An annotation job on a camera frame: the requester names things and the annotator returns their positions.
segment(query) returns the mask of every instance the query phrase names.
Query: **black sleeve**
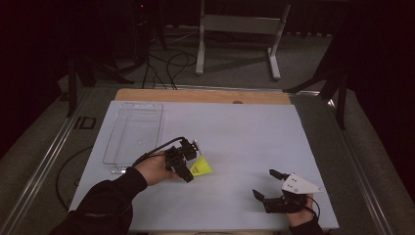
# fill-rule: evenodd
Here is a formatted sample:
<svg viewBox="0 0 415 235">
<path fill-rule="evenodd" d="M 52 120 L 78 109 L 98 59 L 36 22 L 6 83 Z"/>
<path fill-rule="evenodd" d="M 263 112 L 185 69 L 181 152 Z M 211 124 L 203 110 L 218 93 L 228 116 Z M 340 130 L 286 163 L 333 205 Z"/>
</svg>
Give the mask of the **black sleeve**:
<svg viewBox="0 0 415 235">
<path fill-rule="evenodd" d="M 296 227 L 290 227 L 290 231 L 294 235 L 321 235 L 323 234 L 323 230 L 318 224 L 318 220 L 316 217 L 314 217 L 312 220 L 302 225 L 299 225 Z"/>
<path fill-rule="evenodd" d="M 93 186 L 76 211 L 70 211 L 50 234 L 125 235 L 132 219 L 131 201 L 146 188 L 143 175 L 129 167 L 118 179 Z"/>
</svg>

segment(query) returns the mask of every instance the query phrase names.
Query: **table leg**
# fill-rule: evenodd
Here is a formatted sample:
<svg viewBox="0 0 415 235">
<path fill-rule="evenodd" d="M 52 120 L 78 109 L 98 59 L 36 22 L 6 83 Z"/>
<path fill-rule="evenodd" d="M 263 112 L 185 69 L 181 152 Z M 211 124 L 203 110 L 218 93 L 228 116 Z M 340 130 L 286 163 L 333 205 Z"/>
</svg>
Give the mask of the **table leg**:
<svg viewBox="0 0 415 235">
<path fill-rule="evenodd" d="M 278 45 L 280 44 L 281 36 L 283 34 L 284 26 L 287 21 L 288 13 L 290 12 L 291 5 L 284 7 L 283 15 L 278 22 L 277 32 L 275 34 L 275 41 L 272 48 L 268 48 L 269 65 L 271 66 L 272 78 L 279 80 L 281 78 L 280 70 L 278 69 L 277 59 L 275 53 L 277 52 Z"/>
<path fill-rule="evenodd" d="M 196 74 L 204 73 L 205 63 L 205 0 L 201 0 L 201 22 L 199 27 L 199 51 L 196 62 Z"/>
</svg>

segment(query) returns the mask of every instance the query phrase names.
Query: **tripod leg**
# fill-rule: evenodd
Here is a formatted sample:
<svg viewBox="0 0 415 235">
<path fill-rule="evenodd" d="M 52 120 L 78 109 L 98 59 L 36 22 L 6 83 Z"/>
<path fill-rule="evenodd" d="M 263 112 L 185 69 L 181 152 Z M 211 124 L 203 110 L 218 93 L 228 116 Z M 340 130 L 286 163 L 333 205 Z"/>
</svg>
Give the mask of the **tripod leg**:
<svg viewBox="0 0 415 235">
<path fill-rule="evenodd" d="M 341 129 L 345 128 L 345 106 L 346 106 L 346 88 L 347 88 L 347 75 L 342 74 L 342 80 L 339 87 L 339 99 L 336 109 L 336 120 Z"/>
<path fill-rule="evenodd" d="M 85 60 L 76 55 L 73 57 L 73 65 L 75 70 L 75 75 L 78 75 L 82 84 L 84 86 L 94 86 L 95 85 L 95 77 L 92 73 L 91 68 L 89 65 L 85 62 Z"/>
<path fill-rule="evenodd" d="M 335 95 L 336 91 L 340 87 L 341 83 L 341 74 L 336 73 L 335 77 L 332 79 L 328 79 L 326 83 L 324 84 L 323 88 L 321 89 L 320 93 L 318 94 L 321 99 L 330 100 Z"/>
<path fill-rule="evenodd" d="M 84 59 L 85 62 L 87 62 L 91 66 L 93 66 L 96 70 L 101 71 L 101 72 L 107 74 L 108 76 L 110 76 L 112 79 L 114 79 L 115 81 L 117 81 L 119 83 L 123 83 L 123 84 L 134 84 L 134 81 L 127 80 L 124 77 L 119 76 L 118 74 L 115 74 L 111 70 L 108 70 L 107 68 L 99 65 L 98 63 L 96 63 L 94 60 L 92 60 L 89 57 L 82 56 L 82 59 Z"/>
<path fill-rule="evenodd" d="M 319 81 L 322 80 L 329 80 L 334 74 L 336 74 L 338 71 L 337 70 L 328 70 L 326 72 L 323 72 L 322 74 L 319 75 L 315 75 L 314 77 L 312 77 L 311 79 L 295 86 L 289 89 L 283 89 L 283 92 L 286 93 L 297 93 L 302 91 L 303 89 L 307 88 L 310 85 L 313 85 Z"/>
<path fill-rule="evenodd" d="M 68 62 L 68 87 L 69 87 L 69 109 L 67 117 L 72 116 L 73 111 L 76 109 L 76 72 L 74 58 L 70 57 Z"/>
</svg>

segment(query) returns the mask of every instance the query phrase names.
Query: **human arm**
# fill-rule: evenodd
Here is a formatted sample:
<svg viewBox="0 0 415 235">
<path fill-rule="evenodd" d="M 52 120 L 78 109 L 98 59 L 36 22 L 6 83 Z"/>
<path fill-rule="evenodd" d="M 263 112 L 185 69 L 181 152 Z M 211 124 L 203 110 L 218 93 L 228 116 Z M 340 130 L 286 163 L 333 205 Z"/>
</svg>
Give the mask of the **human arm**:
<svg viewBox="0 0 415 235">
<path fill-rule="evenodd" d="M 76 211 L 71 211 L 50 234 L 127 234 L 135 196 L 147 186 L 176 177 L 165 169 L 165 155 L 151 157 L 129 167 L 118 179 L 93 186 Z"/>
<path fill-rule="evenodd" d="M 306 207 L 312 210 L 312 195 L 307 195 Z M 318 218 L 313 212 L 302 209 L 295 213 L 286 213 L 286 217 L 290 222 L 290 231 L 294 235 L 320 235 L 323 230 L 318 224 Z"/>
</svg>

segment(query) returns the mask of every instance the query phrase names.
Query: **white tabletop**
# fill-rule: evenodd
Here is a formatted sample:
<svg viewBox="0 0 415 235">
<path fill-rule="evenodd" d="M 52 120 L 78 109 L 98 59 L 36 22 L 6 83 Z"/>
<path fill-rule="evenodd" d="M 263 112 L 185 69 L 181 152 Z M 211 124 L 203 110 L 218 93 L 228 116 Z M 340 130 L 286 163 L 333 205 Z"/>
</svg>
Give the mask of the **white tabletop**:
<svg viewBox="0 0 415 235">
<path fill-rule="evenodd" d="M 93 185 L 119 177 L 111 173 L 111 165 L 103 164 L 103 157 L 122 103 L 110 104 L 71 210 Z M 159 144 L 179 136 L 197 139 L 213 173 L 197 176 L 189 183 L 168 180 L 148 187 L 133 201 L 130 230 L 286 230 L 286 217 L 265 213 L 253 195 L 253 189 L 265 198 L 282 195 L 283 181 L 270 176 L 269 169 L 294 172 L 325 189 L 294 106 L 162 104 Z M 320 226 L 338 228 L 327 192 L 315 194 L 314 199 L 321 210 Z"/>
</svg>

